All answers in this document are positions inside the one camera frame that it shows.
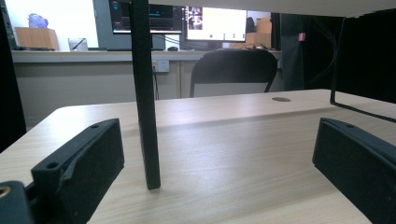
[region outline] cardboard box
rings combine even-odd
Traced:
[[[243,49],[243,48],[253,49],[254,47],[271,48],[271,35],[248,33],[245,43],[233,43],[230,46],[233,49]]]
[[[256,33],[271,34],[272,23],[270,17],[258,18],[256,23]]]
[[[55,31],[48,28],[15,27],[18,43],[27,48],[59,49]]]

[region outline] computer monitor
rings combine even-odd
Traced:
[[[185,7],[186,40],[245,42],[247,11]]]
[[[128,3],[109,0],[113,34],[130,34],[131,23]],[[149,5],[149,29],[153,35],[180,35],[182,32],[182,7]]]

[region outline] white wall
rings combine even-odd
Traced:
[[[177,43],[177,41],[180,40],[180,35],[167,35],[166,37],[170,38],[172,41],[165,41],[165,48],[168,49],[170,47],[177,47],[180,48],[180,45]]]
[[[254,25],[257,25],[258,18],[270,17],[271,12],[261,12],[261,11],[248,11],[247,17],[251,17],[254,20]],[[230,43],[223,43],[222,45],[224,48],[229,48]]]
[[[60,50],[69,50],[67,38],[86,37],[88,47],[98,47],[92,0],[6,0],[11,25],[29,27],[28,17],[36,13],[55,30]]]

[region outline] office chair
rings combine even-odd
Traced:
[[[267,83],[268,92],[277,71],[273,54],[263,49],[215,49],[192,68],[190,97],[195,84]]]

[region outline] table surface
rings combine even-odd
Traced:
[[[155,190],[146,186],[135,103],[60,108],[0,154],[0,182],[29,184],[30,169],[52,151],[95,122],[119,118],[125,168],[92,223],[369,223],[314,167],[318,122],[339,119],[393,145],[396,124],[329,99],[317,90],[157,101]],[[344,93],[337,100],[390,117],[396,109]]]

